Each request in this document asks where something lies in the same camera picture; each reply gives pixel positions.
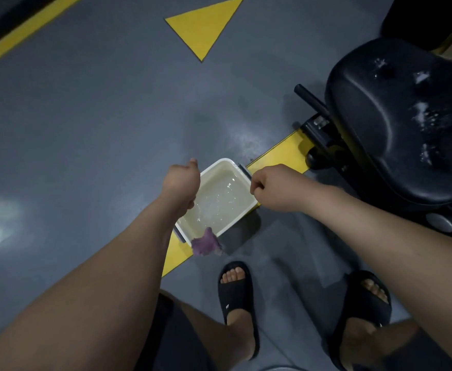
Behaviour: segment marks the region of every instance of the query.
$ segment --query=person's left hand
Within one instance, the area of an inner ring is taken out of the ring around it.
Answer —
[[[188,165],[172,165],[163,181],[161,195],[177,205],[179,217],[194,205],[200,186],[197,160],[190,159]]]

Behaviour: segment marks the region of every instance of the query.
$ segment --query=yellow line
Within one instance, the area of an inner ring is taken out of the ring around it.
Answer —
[[[78,0],[55,0],[0,40],[0,57]]]
[[[298,129],[277,143],[264,155],[252,161],[247,168],[253,174],[269,165],[284,164],[300,173],[304,173],[308,169],[305,163],[305,156],[313,146],[312,142]],[[186,243],[181,243],[172,234],[162,276],[185,262],[190,256],[192,256],[190,246]]]

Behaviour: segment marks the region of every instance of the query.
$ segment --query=water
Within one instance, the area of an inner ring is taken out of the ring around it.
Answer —
[[[178,223],[192,238],[204,235],[210,226],[214,234],[228,226],[252,202],[249,188],[231,170],[217,174],[200,187],[195,206]]]

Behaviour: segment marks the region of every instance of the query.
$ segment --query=chair seat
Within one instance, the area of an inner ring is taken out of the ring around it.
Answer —
[[[452,61],[377,39],[334,67],[326,102],[364,171],[411,202],[452,202]]]

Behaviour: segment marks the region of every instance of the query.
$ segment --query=yellow floor marking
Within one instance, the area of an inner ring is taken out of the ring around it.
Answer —
[[[40,12],[0,39],[0,57],[32,35],[45,24],[52,21],[78,0],[55,0]]]
[[[253,174],[269,165],[285,164],[300,173],[304,173],[308,169],[305,156],[313,146],[312,142],[298,129],[264,155],[252,161],[247,168]],[[190,246],[181,243],[175,234],[172,234],[162,276],[185,262],[190,256],[192,256]]]
[[[202,61],[242,1],[220,2],[166,18],[166,22]]]

